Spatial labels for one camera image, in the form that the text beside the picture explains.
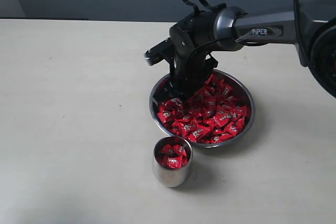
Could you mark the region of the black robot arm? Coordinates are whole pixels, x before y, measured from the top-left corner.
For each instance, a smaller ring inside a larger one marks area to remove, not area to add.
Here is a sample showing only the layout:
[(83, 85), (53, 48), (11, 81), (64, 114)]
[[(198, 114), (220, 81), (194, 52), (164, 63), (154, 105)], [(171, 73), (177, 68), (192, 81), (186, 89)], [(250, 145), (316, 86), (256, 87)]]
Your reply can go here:
[(266, 44), (295, 45), (301, 65), (335, 95), (335, 0), (294, 0), (292, 6), (254, 14), (220, 4), (177, 22), (168, 39), (145, 55), (149, 65), (165, 60), (170, 66), (169, 80), (153, 101), (191, 97), (217, 67), (212, 52)]

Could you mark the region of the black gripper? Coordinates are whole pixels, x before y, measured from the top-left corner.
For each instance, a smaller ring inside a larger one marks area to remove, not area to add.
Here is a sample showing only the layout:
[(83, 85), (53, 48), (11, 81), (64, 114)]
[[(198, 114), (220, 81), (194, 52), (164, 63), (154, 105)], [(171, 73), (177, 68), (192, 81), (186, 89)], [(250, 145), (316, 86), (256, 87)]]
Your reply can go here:
[(152, 90), (152, 102), (159, 106), (172, 98), (179, 98), (183, 105), (193, 104), (193, 95), (205, 83), (218, 66), (218, 61), (209, 52), (192, 56), (176, 53), (170, 62), (170, 75), (162, 87)]

